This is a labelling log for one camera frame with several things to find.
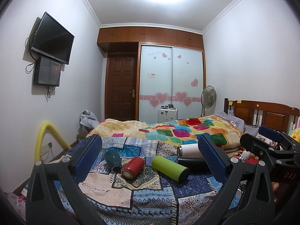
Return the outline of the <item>green bottle cup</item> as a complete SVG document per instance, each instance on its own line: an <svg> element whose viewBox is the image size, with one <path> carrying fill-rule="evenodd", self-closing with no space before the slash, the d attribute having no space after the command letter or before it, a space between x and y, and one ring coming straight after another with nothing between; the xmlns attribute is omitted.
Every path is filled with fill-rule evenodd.
<svg viewBox="0 0 300 225"><path fill-rule="evenodd" d="M185 182L190 175L190 171L187 167L160 155L151 158L151 165L159 172L178 183Z"/></svg>

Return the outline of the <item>black cup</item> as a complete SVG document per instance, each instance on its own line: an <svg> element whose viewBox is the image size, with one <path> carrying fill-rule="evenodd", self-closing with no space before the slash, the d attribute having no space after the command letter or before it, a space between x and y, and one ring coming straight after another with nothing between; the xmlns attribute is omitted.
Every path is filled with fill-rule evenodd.
<svg viewBox="0 0 300 225"><path fill-rule="evenodd" d="M204 158L183 158L179 157L177 163L189 169L206 168L207 164Z"/></svg>

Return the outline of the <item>dark teal cup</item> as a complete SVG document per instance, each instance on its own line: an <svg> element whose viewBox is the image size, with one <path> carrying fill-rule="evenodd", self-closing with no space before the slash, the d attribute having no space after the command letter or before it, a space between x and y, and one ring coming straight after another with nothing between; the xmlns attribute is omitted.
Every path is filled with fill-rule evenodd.
<svg viewBox="0 0 300 225"><path fill-rule="evenodd" d="M118 173L121 171L122 161L116 149L109 147L104 153L104 159L112 172Z"/></svg>

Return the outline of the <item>yellow plush toy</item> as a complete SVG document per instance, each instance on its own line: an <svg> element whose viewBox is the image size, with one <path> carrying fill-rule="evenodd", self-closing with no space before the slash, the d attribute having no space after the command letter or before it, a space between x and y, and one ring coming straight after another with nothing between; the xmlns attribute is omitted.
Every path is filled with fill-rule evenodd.
<svg viewBox="0 0 300 225"><path fill-rule="evenodd" d="M296 125L296 128L293 130L293 133L291 134L292 139L296 140L298 143L300 142L300 126L299 122Z"/></svg>

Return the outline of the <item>grey pillow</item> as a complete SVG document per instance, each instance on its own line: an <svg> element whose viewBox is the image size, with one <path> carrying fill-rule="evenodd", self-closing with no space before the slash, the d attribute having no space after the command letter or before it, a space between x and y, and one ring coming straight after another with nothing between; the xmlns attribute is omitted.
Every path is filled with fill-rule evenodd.
<svg viewBox="0 0 300 225"><path fill-rule="evenodd" d="M245 122L241 118L238 118L234 115L227 114L224 111L215 113L215 115L228 121L232 126L234 126L235 128L238 128L242 132L245 131Z"/></svg>

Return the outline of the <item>wooden headboard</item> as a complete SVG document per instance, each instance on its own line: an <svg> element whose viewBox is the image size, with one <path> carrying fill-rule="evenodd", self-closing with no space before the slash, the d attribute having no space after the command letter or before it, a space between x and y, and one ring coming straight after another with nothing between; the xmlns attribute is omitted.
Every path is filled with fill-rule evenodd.
<svg viewBox="0 0 300 225"><path fill-rule="evenodd" d="M272 128L288 133L299 117L299 109L279 103L259 102L254 100L224 99L224 112L232 112L246 125Z"/></svg>

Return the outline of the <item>standing fan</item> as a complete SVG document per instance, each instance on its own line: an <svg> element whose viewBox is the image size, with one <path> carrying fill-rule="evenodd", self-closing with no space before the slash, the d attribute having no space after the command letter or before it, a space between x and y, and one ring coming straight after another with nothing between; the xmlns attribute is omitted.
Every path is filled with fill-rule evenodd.
<svg viewBox="0 0 300 225"><path fill-rule="evenodd" d="M216 90L213 86L208 85L201 94L202 111L201 116L205 116L205 110L213 106L217 98Z"/></svg>

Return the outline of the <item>yellow foam tube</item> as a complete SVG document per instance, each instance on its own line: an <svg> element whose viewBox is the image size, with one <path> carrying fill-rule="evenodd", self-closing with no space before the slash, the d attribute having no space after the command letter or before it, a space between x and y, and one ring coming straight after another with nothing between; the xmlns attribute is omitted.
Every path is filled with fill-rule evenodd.
<svg viewBox="0 0 300 225"><path fill-rule="evenodd" d="M41 160L42 147L47 143L46 141L54 140L56 144L59 144L61 149L70 150L71 146L66 142L63 136L58 132L56 127L50 122L42 123L36 140L36 147L34 152L34 161Z"/></svg>

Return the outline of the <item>white appliance box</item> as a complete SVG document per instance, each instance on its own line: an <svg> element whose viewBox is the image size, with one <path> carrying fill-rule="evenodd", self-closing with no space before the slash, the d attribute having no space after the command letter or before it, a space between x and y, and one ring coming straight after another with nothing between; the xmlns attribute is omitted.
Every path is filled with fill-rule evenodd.
<svg viewBox="0 0 300 225"><path fill-rule="evenodd" d="M178 109L173 104L168 104L158 109L157 123L170 122L177 120L177 118Z"/></svg>

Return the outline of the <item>blue patchwork cloth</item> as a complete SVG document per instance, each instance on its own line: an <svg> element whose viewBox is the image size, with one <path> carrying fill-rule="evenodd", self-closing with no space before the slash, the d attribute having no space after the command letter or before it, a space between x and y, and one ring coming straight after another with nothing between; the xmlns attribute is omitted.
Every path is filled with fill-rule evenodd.
<svg viewBox="0 0 300 225"><path fill-rule="evenodd" d="M160 155L176 161L176 147L132 137L105 137L102 149L119 153L122 164L138 156L145 166L134 180L110 170L99 153L80 190L107 224L194 224L222 184L211 175L190 175L178 183L151 165Z"/></svg>

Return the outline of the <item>grey clothes pile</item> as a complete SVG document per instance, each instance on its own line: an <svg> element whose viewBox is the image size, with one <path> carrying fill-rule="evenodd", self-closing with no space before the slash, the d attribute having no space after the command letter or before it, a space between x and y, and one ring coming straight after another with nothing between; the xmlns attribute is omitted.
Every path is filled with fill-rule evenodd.
<svg viewBox="0 0 300 225"><path fill-rule="evenodd" d="M80 115L79 125L79 133L87 134L99 125L99 121L92 111L86 109Z"/></svg>

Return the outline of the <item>sliding wardrobe with hearts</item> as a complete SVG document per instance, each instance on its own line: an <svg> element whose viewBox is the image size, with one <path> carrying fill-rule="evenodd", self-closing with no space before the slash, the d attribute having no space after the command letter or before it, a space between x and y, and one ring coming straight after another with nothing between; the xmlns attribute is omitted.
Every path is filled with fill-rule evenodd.
<svg viewBox="0 0 300 225"><path fill-rule="evenodd" d="M158 109L173 104L178 118L199 117L204 89L203 52L170 46L142 45L138 119L157 123Z"/></svg>

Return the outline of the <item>upper wooden cabinets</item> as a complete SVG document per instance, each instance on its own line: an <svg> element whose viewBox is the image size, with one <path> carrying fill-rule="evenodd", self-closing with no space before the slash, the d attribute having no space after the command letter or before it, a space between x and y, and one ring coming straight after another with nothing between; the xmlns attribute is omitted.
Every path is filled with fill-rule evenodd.
<svg viewBox="0 0 300 225"><path fill-rule="evenodd" d="M159 27L109 27L99 31L97 45L104 52L135 51L138 43L204 49L200 34Z"/></svg>

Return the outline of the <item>black wall box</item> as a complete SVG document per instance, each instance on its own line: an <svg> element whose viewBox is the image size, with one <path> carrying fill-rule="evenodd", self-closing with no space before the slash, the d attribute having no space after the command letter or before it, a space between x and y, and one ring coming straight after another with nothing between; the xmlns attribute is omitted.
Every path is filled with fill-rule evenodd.
<svg viewBox="0 0 300 225"><path fill-rule="evenodd" d="M46 57L39 57L34 66L33 85L59 87L61 64Z"/></svg>

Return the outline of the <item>wall television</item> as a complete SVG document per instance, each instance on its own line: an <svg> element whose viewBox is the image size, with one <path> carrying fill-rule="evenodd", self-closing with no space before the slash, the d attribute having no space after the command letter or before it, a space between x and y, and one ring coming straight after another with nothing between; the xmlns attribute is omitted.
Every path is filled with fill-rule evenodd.
<svg viewBox="0 0 300 225"><path fill-rule="evenodd" d="M74 36L49 13L42 16L30 49L61 64L69 64Z"/></svg>

